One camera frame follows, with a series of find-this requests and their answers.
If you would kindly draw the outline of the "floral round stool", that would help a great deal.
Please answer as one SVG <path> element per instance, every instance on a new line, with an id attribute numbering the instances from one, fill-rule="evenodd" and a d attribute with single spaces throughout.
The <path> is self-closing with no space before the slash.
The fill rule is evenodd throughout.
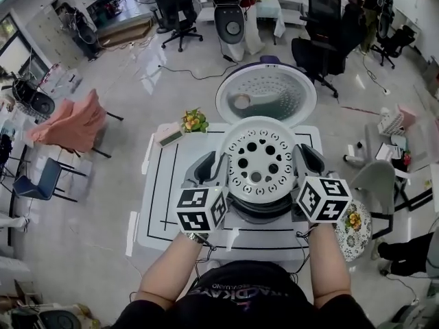
<path id="1" fill-rule="evenodd" d="M 361 215 L 361 228 L 354 230 L 345 226 L 347 215 L 358 212 Z M 344 216 L 335 225 L 335 234 L 346 262 L 352 262 L 361 256 L 372 235 L 372 217 L 365 205 L 353 199 Z"/>

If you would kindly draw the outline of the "pink box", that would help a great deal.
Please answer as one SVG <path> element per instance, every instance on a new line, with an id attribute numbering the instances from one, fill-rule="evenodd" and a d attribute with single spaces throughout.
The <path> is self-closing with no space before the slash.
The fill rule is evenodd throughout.
<path id="1" fill-rule="evenodd" d="M 399 112 L 403 115 L 402 126 L 407 129 L 416 122 L 416 113 L 407 106 L 398 105 Z"/>

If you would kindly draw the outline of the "pink digital clock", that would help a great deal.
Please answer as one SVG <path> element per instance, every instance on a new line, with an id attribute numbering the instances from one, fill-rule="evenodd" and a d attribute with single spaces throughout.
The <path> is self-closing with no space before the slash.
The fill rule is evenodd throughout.
<path id="1" fill-rule="evenodd" d="M 185 135 L 181 124 L 178 122 L 160 124 L 154 134 L 155 142 L 161 147 L 168 146 Z"/>

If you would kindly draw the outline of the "black office chair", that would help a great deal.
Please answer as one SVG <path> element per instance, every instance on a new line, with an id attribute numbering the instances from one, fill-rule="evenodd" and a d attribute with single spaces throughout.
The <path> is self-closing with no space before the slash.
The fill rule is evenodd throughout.
<path id="1" fill-rule="evenodd" d="M 182 42 L 185 37 L 203 41 L 203 36 L 197 33 L 195 26 L 198 15 L 193 0 L 156 0 L 156 4 L 162 14 L 163 27 L 171 32 L 171 37 L 162 42 L 163 49 L 167 43 L 178 39 L 178 51 L 183 52 Z"/>
<path id="2" fill-rule="evenodd" d="M 326 81 L 326 76 L 343 74 L 349 53 L 366 37 L 364 10 L 353 2 L 342 7 L 341 0 L 308 2 L 308 11 L 300 19 L 305 22 L 309 38 L 294 38 L 292 55 L 312 82 L 319 81 L 338 98 L 337 89 Z"/>
<path id="3" fill-rule="evenodd" d="M 415 36 L 416 32 L 411 27 L 403 25 L 391 37 L 378 38 L 379 46 L 374 44 L 370 50 L 381 55 L 381 66 L 384 66 L 384 61 L 387 60 L 392 65 L 392 69 L 395 69 L 392 58 L 398 58 L 403 48 L 415 41 Z"/>

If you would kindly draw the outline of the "blue chair with black legs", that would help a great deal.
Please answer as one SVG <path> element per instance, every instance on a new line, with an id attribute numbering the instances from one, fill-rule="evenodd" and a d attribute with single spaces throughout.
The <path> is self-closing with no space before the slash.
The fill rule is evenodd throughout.
<path id="1" fill-rule="evenodd" d="M 63 171 L 86 177 L 86 174 L 76 171 L 72 166 L 48 158 L 37 184 L 32 183 L 26 175 L 22 175 L 14 181 L 13 190 L 19 197 L 49 201 L 55 196 L 70 202 L 77 202 L 76 199 L 56 193 L 56 191 L 64 192 L 64 190 L 57 187 L 58 180 Z"/>

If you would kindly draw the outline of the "white desk with black frame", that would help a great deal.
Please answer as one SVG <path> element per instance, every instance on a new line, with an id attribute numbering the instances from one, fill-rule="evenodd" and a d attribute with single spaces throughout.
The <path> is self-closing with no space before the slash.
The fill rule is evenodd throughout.
<path id="1" fill-rule="evenodd" d="M 421 163 L 415 167 L 409 150 L 402 150 L 398 145 L 379 141 L 373 157 L 387 160 L 394 169 L 395 211 L 415 210 L 432 203 L 434 213 L 439 215 L 439 164 Z"/>

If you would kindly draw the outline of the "chair draped with pink cloth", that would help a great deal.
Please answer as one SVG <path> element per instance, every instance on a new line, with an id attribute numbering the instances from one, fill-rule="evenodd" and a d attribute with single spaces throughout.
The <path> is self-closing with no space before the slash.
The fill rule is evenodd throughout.
<path id="1" fill-rule="evenodd" d="M 27 137 L 34 143 L 59 146 L 76 156 L 94 151 L 110 158 L 110 154 L 95 147 L 107 117 L 123 121 L 123 117 L 104 109 L 97 91 L 92 89 L 81 101 L 64 99 L 49 119 L 27 131 Z"/>

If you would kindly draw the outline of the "white perforated basket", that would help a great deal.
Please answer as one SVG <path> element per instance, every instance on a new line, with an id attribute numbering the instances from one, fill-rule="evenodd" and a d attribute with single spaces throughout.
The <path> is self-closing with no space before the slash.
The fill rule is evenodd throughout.
<path id="1" fill-rule="evenodd" d="M 388 113 L 382 120 L 378 123 L 377 128 L 380 135 L 392 136 L 392 135 L 403 135 L 405 133 L 405 128 L 403 127 L 403 114 L 400 112 Z"/>

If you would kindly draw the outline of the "white perforated steamer tray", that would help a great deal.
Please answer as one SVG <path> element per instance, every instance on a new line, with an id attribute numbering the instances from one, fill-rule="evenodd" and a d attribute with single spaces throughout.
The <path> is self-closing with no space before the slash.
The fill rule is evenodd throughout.
<path id="1" fill-rule="evenodd" d="M 270 117 L 248 117 L 224 134 L 215 157 L 229 160 L 228 188 L 234 197 L 253 204 L 275 202 L 296 181 L 292 151 L 296 138 L 284 123 Z"/>

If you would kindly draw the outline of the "navy rice cooker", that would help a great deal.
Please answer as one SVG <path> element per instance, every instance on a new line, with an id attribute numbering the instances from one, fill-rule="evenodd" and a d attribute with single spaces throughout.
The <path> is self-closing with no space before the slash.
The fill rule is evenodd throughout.
<path id="1" fill-rule="evenodd" d="M 233 71 L 219 86 L 215 105 L 220 116 L 230 124 L 248 117 L 270 117 L 284 123 L 290 130 L 313 112 L 316 90 L 310 79 L 297 68 L 282 63 L 275 56 Z M 236 213 L 250 223 L 270 223 L 279 219 L 256 219 Z"/>

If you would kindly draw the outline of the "potted orange flowers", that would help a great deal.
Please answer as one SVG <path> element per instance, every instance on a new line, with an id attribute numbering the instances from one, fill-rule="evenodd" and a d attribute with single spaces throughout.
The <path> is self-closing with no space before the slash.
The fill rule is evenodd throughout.
<path id="1" fill-rule="evenodd" d="M 185 110 L 181 123 L 182 129 L 186 133 L 201 132 L 207 133 L 209 122 L 206 120 L 204 113 L 199 108 Z"/>

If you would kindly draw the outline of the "person's left forearm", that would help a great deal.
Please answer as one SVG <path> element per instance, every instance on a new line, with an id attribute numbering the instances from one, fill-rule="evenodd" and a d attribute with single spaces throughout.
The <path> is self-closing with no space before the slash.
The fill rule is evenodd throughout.
<path id="1" fill-rule="evenodd" d="M 171 308 L 186 287 L 202 246 L 178 233 L 143 274 L 134 299 L 152 302 L 164 310 Z"/>

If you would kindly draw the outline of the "grey-green plastic chair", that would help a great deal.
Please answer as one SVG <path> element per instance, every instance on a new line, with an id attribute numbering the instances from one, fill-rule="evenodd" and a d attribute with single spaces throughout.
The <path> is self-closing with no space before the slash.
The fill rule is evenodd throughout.
<path id="1" fill-rule="evenodd" d="M 375 240 L 393 231 L 394 186 L 396 175 L 394 167 L 384 160 L 366 164 L 348 184 L 353 199 L 362 203 L 371 221 L 386 221 L 387 227 L 378 229 L 371 224 L 371 239 Z"/>

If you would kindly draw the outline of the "grey lockers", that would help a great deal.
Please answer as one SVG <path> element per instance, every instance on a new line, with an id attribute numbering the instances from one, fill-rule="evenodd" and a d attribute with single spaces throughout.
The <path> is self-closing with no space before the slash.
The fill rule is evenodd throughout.
<path id="1" fill-rule="evenodd" d="M 60 64 L 64 69 L 75 69 L 85 56 L 61 27 L 62 21 L 52 4 L 41 6 L 25 26 L 50 64 Z"/>

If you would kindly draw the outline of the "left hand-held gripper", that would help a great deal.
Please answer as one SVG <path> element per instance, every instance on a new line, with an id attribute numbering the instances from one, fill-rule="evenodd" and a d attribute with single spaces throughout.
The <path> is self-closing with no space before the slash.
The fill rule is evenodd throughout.
<path id="1" fill-rule="evenodd" d="M 186 170 L 176 195 L 176 220 L 181 232 L 214 232 L 228 212 L 228 154 L 221 154 L 213 176 L 214 163 L 215 151 L 210 151 Z"/>

